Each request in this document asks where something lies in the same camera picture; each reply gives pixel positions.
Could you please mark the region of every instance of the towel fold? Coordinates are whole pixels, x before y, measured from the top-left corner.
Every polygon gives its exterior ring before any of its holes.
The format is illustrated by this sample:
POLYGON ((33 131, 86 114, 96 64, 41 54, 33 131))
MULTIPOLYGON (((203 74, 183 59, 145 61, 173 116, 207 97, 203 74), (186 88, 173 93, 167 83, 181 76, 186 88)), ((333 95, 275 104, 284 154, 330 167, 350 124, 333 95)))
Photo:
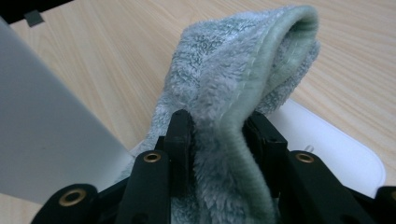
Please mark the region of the towel fold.
POLYGON ((175 111, 191 113, 195 182, 189 196, 172 200, 172 223, 277 222, 242 126, 254 110, 269 115, 289 98, 318 56, 317 31, 310 6, 242 12, 184 30, 147 138, 133 151, 154 149, 175 111))

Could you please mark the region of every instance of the folded cloth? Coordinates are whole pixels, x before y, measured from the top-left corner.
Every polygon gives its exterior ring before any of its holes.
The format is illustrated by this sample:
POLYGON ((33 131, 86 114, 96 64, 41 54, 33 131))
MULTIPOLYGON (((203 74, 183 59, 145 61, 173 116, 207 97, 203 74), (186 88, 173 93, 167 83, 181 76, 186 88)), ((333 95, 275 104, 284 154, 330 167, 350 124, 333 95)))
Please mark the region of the folded cloth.
POLYGON ((317 30, 310 6, 242 12, 184 30, 147 138, 133 150, 136 157, 154 149, 175 111, 191 113, 195 181, 189 196, 172 200, 172 223, 277 222, 242 126, 254 110, 269 115, 287 100, 318 56, 317 30))

